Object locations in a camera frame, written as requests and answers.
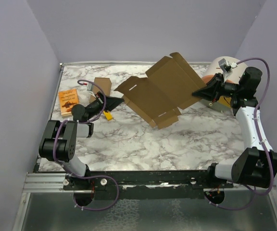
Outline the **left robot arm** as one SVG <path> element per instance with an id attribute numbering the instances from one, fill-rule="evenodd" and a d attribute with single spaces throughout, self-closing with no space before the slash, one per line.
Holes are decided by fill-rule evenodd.
<path id="1" fill-rule="evenodd" d="M 110 112 L 122 104 L 124 99 L 97 93 L 96 99 L 87 106 L 76 104 L 71 113 L 72 120 L 49 120 L 39 144 L 40 157 L 59 164 L 75 177 L 74 184 L 81 190 L 90 186 L 89 167 L 75 154 L 77 137 L 89 138 L 93 134 L 93 117 Z"/>

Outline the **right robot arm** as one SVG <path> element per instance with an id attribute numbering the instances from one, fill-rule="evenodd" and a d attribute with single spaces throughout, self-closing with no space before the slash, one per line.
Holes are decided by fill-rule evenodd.
<path id="1" fill-rule="evenodd" d="M 245 150 L 232 163 L 213 163 L 205 182 L 210 188 L 217 188 L 223 180 L 232 183 L 269 188 L 277 173 L 277 152 L 273 150 L 264 134 L 260 121 L 256 88 L 261 81 L 262 71 L 247 67 L 237 84 L 224 81 L 224 75 L 217 73 L 206 87 L 192 93 L 201 99 L 216 102 L 230 97 L 233 115 L 237 118 L 244 141 Z"/>

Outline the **brown cardboard box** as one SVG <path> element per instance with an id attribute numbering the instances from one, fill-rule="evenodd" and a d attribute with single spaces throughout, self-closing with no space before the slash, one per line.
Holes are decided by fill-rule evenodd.
<path id="1" fill-rule="evenodd" d="M 177 122 L 181 110 L 200 100 L 192 93 L 206 87 L 178 52 L 164 56 L 145 74 L 146 77 L 130 76 L 115 90 L 153 128 L 162 129 Z"/>

